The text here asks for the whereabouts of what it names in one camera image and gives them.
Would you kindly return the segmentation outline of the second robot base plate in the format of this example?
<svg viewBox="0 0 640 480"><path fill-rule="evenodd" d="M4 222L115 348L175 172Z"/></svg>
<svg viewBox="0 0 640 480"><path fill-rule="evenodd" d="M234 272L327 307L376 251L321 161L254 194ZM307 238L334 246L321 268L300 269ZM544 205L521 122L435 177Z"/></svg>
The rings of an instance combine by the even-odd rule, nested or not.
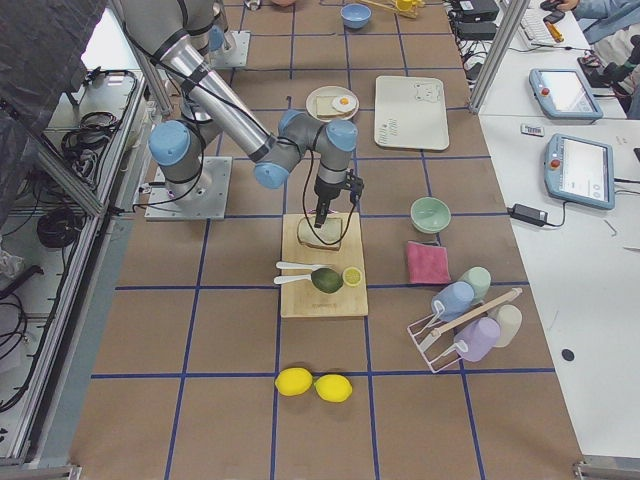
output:
<svg viewBox="0 0 640 480"><path fill-rule="evenodd" d="M248 60L251 32L228 30L210 35L210 64L215 69L245 68Z"/></svg>

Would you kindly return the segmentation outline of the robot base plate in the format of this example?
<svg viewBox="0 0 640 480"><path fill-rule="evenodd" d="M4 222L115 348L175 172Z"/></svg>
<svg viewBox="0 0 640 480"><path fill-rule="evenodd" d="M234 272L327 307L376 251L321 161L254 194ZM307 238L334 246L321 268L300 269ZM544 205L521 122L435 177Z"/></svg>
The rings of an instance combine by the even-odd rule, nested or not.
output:
<svg viewBox="0 0 640 480"><path fill-rule="evenodd" d="M223 220L231 179L232 158L205 156L202 172L185 184L166 182L156 168L154 186L146 200L147 221Z"/></svg>

